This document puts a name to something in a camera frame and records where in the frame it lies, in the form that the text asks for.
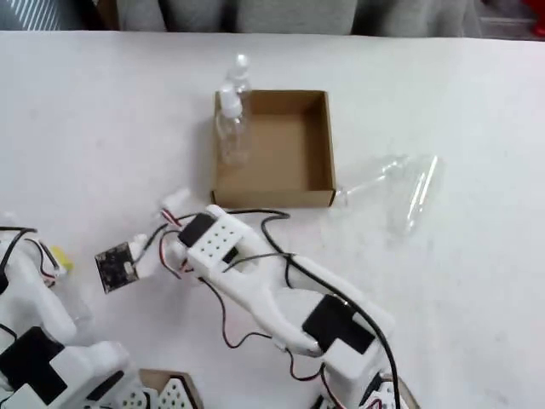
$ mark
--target open cardboard box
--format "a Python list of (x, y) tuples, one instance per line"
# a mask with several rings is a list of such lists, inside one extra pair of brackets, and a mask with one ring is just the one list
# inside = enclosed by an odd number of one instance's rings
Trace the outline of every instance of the open cardboard box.
[(255, 90), (250, 104), (245, 166), (221, 162), (215, 133), (212, 201), (228, 208), (331, 206), (336, 184), (327, 93)]

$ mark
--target robotic arm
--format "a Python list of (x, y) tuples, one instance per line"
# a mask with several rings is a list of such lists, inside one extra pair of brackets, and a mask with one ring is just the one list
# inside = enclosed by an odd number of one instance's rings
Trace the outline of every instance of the robotic arm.
[[(271, 246), (252, 228), (216, 205), (189, 222), (179, 240), (195, 274), (249, 311), (280, 349), (323, 362), (329, 386), (323, 392), (326, 400), (346, 408), (373, 405), (380, 391), (364, 401), (362, 398), (377, 374), (387, 369), (387, 361), (376, 334), (362, 316), (325, 287), (321, 292), (311, 290), (315, 285), (309, 285), (309, 279), (300, 273), (294, 276), (298, 288), (288, 287), (281, 257), (286, 255), (273, 255)], [(386, 336), (391, 334), (393, 318), (361, 291), (308, 258), (289, 256), (356, 302)], [(408, 408), (404, 401), (401, 407)]]
[(71, 345), (77, 328), (44, 283), (45, 249), (37, 239), (17, 244), (22, 233), (6, 230), (0, 237), (0, 258), (7, 261), (0, 271), (0, 407), (72, 409), (108, 401), (132, 380), (127, 352), (111, 342)]

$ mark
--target white tabletop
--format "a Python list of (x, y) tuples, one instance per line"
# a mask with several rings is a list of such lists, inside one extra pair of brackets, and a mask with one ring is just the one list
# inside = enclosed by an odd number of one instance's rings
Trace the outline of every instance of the white tabletop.
[[(212, 93), (236, 52), (251, 57), (257, 89), (330, 93), (337, 169), (388, 153), (446, 163), (403, 244), (386, 244), (371, 206), (348, 217), (299, 210), (272, 227), (284, 247), (392, 313), (399, 371), (423, 407), (542, 407), (542, 43), (0, 33), (0, 206), (72, 256), (100, 337), (139, 366), (190, 372), (208, 408), (316, 397), (267, 341), (227, 349), (206, 288), (165, 273), (106, 296), (95, 267), (95, 254), (150, 228), (163, 195), (207, 190)], [(254, 328), (227, 308), (231, 338)]]

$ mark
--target plastic bottle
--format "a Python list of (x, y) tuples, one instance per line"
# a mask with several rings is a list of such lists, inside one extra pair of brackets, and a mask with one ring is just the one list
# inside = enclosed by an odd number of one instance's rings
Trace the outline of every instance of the plastic bottle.
[(231, 83), (220, 88), (221, 110), (215, 117), (221, 159), (225, 164), (242, 165), (250, 157), (250, 133), (240, 98)]
[(227, 71), (227, 81), (232, 83), (235, 92), (240, 97), (244, 112), (250, 114), (250, 94), (252, 87), (250, 85), (250, 60), (244, 54), (237, 55), (235, 65)]

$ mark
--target red wire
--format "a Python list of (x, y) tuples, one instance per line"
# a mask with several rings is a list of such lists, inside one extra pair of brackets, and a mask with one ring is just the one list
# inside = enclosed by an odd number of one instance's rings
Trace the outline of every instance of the red wire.
[(291, 360), (291, 362), (290, 362), (290, 375), (291, 375), (292, 378), (294, 378), (296, 381), (308, 382), (308, 381), (312, 381), (312, 380), (316, 379), (317, 377), (319, 377), (320, 370), (322, 369), (322, 366), (320, 367), (320, 369), (318, 369), (318, 372), (314, 373), (313, 375), (310, 375), (308, 377), (298, 377), (295, 374), (295, 369), (294, 369), (295, 358), (294, 358), (293, 354), (291, 353), (291, 351), (289, 349), (286, 349), (286, 352), (290, 355), (290, 360)]
[(161, 261), (161, 264), (163, 264), (163, 267), (165, 267), (167, 270), (169, 270), (177, 279), (180, 278), (180, 276), (178, 275), (178, 272), (176, 270), (174, 270), (171, 266), (169, 266), (167, 264), (167, 262), (165, 261), (164, 259), (164, 251), (163, 251), (163, 242), (164, 242), (164, 238), (167, 234), (171, 234), (171, 233), (179, 233), (178, 230), (168, 230), (166, 232), (163, 233), (163, 235), (161, 236), (161, 239), (159, 240), (159, 260)]
[(367, 406), (365, 409), (373, 409), (373, 407), (375, 407), (377, 403), (378, 403), (378, 409), (382, 409), (382, 400), (380, 400), (379, 398), (376, 398), (375, 400), (373, 400), (371, 404)]
[(320, 367), (320, 377), (322, 378), (322, 383), (325, 386), (325, 390), (327, 390), (327, 395), (330, 396), (331, 401), (333, 402), (333, 405), (340, 409), (346, 409), (346, 407), (336, 398), (335, 395), (333, 395), (333, 392), (331, 392), (330, 386), (327, 384), (327, 381), (325, 380), (325, 366)]
[(167, 220), (167, 222), (172, 223), (172, 224), (178, 226), (179, 228), (181, 228), (180, 222), (178, 222), (176, 220), (175, 216), (170, 212), (170, 210), (162, 208), (161, 209), (161, 214)]

